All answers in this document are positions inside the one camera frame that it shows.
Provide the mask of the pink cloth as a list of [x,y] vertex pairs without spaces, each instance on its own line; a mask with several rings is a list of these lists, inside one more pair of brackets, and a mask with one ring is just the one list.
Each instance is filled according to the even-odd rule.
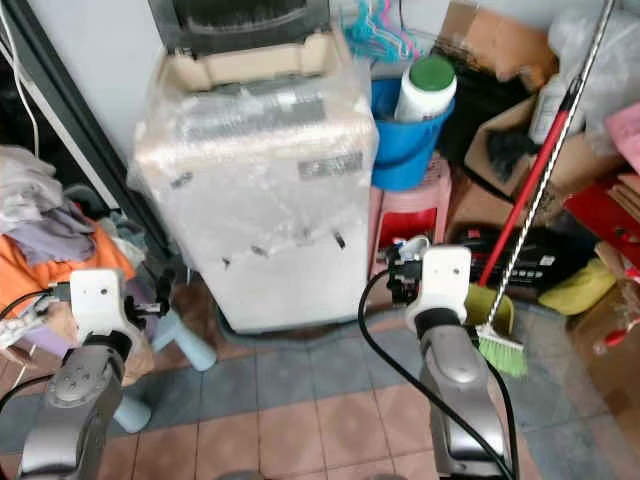
[[607,116],[604,127],[618,154],[640,174],[640,101]]

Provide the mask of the open cardboard box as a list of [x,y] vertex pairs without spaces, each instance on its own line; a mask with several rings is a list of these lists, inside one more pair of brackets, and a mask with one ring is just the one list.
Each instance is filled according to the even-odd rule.
[[[512,177],[507,182],[500,182],[490,168],[489,154],[486,151],[486,138],[490,131],[500,131],[512,127],[522,127],[529,131],[530,116],[535,105],[535,97],[529,97],[518,104],[513,105],[503,113],[493,116],[480,125],[472,138],[470,147],[463,156],[463,165],[470,169],[477,178],[488,183],[503,195],[513,196],[518,192],[518,188],[529,178],[532,161],[535,154],[522,157],[520,163],[515,168]],[[564,141],[564,145],[554,165],[553,173],[550,175],[549,187],[557,195],[571,195],[573,192],[590,186],[599,177],[607,177],[616,173],[622,168],[625,160],[620,156],[599,156],[594,154],[588,137],[584,133],[572,134]]]

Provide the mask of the yellow cloth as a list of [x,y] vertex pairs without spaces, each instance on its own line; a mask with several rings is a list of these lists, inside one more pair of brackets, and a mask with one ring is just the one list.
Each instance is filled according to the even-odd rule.
[[584,314],[612,291],[616,278],[602,260],[588,264],[538,296],[540,306],[566,317]]

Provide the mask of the red box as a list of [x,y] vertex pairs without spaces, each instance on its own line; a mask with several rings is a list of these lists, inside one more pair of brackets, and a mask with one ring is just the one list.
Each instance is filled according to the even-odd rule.
[[599,241],[640,268],[640,175],[600,179],[568,196],[564,209]]

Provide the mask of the white shoe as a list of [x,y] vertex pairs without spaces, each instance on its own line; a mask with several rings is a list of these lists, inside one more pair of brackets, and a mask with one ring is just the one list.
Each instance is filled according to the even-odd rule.
[[431,241],[426,236],[412,238],[396,238],[379,253],[380,260],[390,266],[406,265],[408,262],[420,262],[422,253],[431,246]]

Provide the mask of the orange garment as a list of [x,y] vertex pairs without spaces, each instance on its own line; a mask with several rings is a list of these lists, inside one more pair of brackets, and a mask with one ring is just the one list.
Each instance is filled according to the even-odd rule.
[[74,270],[106,268],[122,271],[125,280],[136,278],[132,261],[120,251],[113,238],[99,225],[95,227],[93,241],[96,252],[83,262],[45,262],[28,265],[17,244],[6,234],[0,239],[0,303],[1,317],[10,319],[31,306],[33,298],[51,284],[68,282]]

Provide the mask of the clear plastic bag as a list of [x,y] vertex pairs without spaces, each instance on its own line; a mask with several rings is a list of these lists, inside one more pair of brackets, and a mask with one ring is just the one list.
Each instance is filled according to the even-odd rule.
[[[600,14],[600,6],[570,6],[550,23],[549,45],[559,58],[563,76],[572,79],[580,72]],[[586,132],[600,134],[609,115],[636,101],[640,101],[640,14],[617,6],[596,50],[575,120],[585,125]]]

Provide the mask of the blue plastic bucket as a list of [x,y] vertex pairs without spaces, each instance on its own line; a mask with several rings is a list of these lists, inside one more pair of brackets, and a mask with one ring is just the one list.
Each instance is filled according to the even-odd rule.
[[397,122],[394,110],[399,97],[399,79],[372,79],[370,104],[378,133],[372,186],[384,191],[407,191],[424,182],[436,151],[436,141],[454,109],[454,101],[451,100],[439,115],[429,116],[420,122]]

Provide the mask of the pink plastic stool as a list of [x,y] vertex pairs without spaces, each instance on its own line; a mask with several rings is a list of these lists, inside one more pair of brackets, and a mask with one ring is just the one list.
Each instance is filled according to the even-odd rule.
[[448,161],[434,154],[419,187],[393,192],[371,189],[370,275],[387,268],[381,251],[398,239],[426,236],[433,244],[445,242],[451,187]]

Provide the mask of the red-handled green dustpan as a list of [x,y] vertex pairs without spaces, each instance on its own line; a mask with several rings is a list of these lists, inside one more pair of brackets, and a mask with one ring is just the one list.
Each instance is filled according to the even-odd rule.
[[532,300],[579,270],[584,256],[552,225],[562,212],[562,182],[539,164],[531,140],[531,99],[480,125],[454,166],[448,241],[471,253],[467,323],[512,332],[509,298]]

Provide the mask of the black cloth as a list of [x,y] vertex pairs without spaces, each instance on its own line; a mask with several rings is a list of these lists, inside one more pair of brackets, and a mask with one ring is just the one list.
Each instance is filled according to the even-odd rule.
[[526,128],[512,127],[490,131],[486,138],[489,164],[500,182],[507,182],[522,157],[535,154],[540,145],[531,140]]

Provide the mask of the teal plastic hanger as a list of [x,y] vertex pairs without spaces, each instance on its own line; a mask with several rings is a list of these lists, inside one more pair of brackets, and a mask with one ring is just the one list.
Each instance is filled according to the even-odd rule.
[[402,32],[390,28],[390,0],[357,0],[355,19],[343,28],[353,54],[383,63],[401,63],[413,54]]

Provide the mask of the black labelled case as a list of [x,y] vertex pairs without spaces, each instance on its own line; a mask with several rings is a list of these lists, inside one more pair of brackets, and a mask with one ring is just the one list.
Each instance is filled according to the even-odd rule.
[[[472,255],[470,279],[479,284],[486,261],[492,256],[500,228],[489,225],[463,225],[448,237],[452,244],[461,244]],[[509,275],[508,287],[548,289],[562,283],[594,259],[594,248],[576,241],[567,234],[545,227],[534,227],[527,234],[520,250],[515,271]]]

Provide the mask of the white plastic-wrapped washing machine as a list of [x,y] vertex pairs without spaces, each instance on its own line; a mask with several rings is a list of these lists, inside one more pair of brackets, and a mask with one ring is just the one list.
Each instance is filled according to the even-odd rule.
[[356,315],[378,133],[333,31],[202,58],[163,44],[131,177],[237,333]]

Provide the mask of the white bottle green cap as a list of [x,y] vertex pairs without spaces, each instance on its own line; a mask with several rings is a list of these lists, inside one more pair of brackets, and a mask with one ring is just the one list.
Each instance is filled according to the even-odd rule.
[[393,118],[397,122],[424,122],[445,113],[457,90],[457,74],[442,55],[428,55],[413,63],[399,82]]

